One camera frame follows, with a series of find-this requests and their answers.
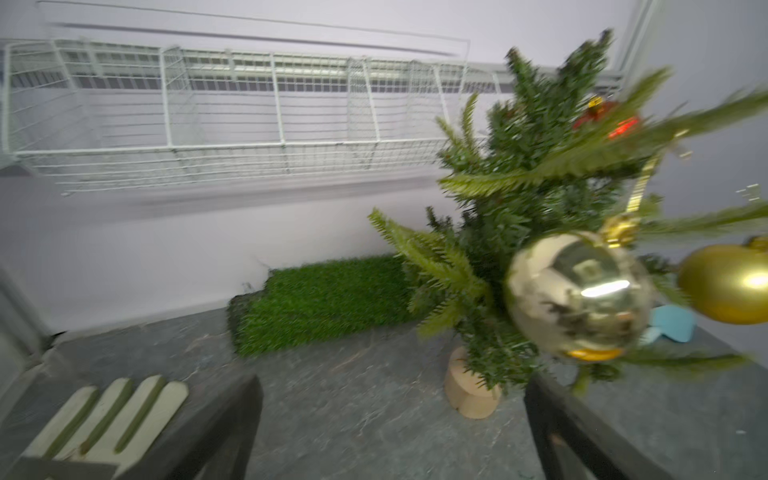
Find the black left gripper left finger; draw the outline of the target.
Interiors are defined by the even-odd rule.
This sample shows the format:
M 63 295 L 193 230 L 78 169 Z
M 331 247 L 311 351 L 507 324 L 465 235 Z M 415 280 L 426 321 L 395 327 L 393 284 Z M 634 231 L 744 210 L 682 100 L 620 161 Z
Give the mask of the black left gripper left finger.
M 8 479 L 242 479 L 259 427 L 263 389 L 240 374 L 171 434 L 164 431 L 125 471 L 113 465 L 32 459 L 21 455 Z

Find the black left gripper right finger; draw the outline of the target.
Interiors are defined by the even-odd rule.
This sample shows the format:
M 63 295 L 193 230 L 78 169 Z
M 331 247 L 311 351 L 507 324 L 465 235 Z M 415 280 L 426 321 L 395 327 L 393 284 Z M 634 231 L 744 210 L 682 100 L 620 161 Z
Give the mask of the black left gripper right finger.
M 551 376 L 534 375 L 524 403 L 547 479 L 672 477 Z

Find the small silver bell ornament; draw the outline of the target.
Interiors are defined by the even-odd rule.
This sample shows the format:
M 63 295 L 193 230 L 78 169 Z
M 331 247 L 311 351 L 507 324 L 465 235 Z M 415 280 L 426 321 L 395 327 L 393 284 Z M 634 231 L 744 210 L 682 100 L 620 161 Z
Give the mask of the small silver bell ornament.
M 628 353 L 650 325 L 655 302 L 644 266 L 588 231 L 536 238 L 514 255 L 503 287 L 507 311 L 528 340 L 582 363 Z

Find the gold ball ornament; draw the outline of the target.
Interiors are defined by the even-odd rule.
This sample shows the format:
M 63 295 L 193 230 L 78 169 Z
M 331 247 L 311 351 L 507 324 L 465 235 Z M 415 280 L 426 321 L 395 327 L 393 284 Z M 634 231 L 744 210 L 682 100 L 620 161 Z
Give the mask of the gold ball ornament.
M 679 265 L 677 285 L 705 317 L 733 325 L 767 321 L 767 237 L 696 250 Z

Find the red ribbed ball ornament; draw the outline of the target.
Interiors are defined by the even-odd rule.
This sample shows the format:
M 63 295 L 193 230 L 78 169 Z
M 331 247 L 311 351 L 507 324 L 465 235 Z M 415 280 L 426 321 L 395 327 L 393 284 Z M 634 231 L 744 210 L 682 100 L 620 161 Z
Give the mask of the red ribbed ball ornament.
M 616 101 L 606 100 L 602 96 L 594 95 L 588 100 L 585 111 L 573 123 L 572 128 L 578 130 L 585 125 L 607 121 L 611 111 L 618 106 L 619 103 Z M 623 136 L 637 127 L 640 124 L 640 118 L 636 115 L 631 117 L 627 116 L 620 120 L 611 120 L 610 124 L 613 128 L 608 133 L 608 137 L 613 139 Z

